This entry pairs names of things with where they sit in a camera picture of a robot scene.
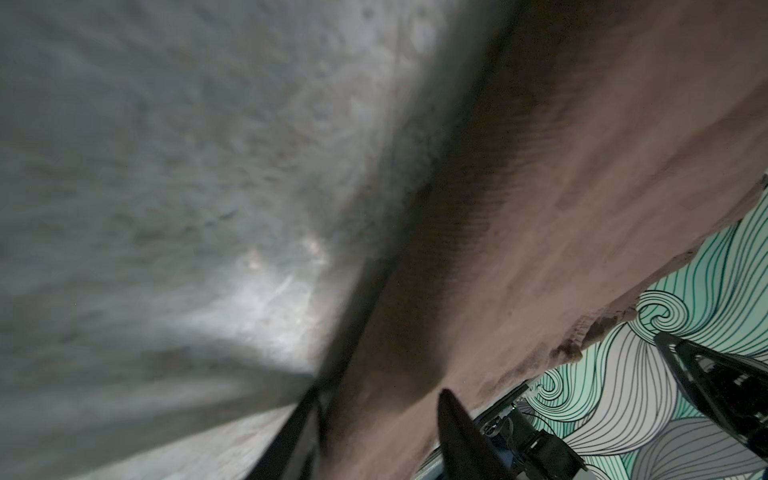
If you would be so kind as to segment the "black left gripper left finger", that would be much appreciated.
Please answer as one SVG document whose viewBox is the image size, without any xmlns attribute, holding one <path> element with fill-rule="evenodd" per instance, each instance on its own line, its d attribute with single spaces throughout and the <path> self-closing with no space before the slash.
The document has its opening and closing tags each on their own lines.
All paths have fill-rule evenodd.
<svg viewBox="0 0 768 480">
<path fill-rule="evenodd" d="M 320 450 L 321 395 L 317 387 L 312 387 L 243 479 L 318 479 Z"/>
</svg>

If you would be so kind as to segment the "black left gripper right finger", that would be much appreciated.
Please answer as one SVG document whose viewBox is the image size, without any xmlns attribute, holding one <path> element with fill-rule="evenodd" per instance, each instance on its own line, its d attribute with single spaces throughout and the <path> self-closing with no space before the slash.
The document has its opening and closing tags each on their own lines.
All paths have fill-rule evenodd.
<svg viewBox="0 0 768 480">
<path fill-rule="evenodd" d="M 514 476 L 449 389 L 438 397 L 437 425 L 444 475 L 452 480 L 512 480 Z"/>
</svg>

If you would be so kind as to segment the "brown trousers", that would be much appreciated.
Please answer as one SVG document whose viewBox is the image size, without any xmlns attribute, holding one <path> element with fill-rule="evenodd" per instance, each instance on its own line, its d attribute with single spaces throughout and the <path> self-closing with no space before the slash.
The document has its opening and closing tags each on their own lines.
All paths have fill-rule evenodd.
<svg viewBox="0 0 768 480">
<path fill-rule="evenodd" d="M 763 1 L 528 1 L 333 403 L 326 479 L 407 479 L 437 397 L 574 360 L 767 167 Z"/>
</svg>

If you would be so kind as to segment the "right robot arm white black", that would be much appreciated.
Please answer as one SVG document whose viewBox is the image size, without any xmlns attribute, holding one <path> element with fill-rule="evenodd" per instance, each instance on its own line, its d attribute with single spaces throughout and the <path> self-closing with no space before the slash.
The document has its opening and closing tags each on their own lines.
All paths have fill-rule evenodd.
<svg viewBox="0 0 768 480">
<path fill-rule="evenodd" d="M 539 429 L 531 419 L 547 423 L 522 407 L 534 389 L 521 383 L 483 411 L 475 420 L 495 447 L 509 451 L 510 469 L 517 479 L 592 479 L 584 460 L 560 437 Z"/>
</svg>

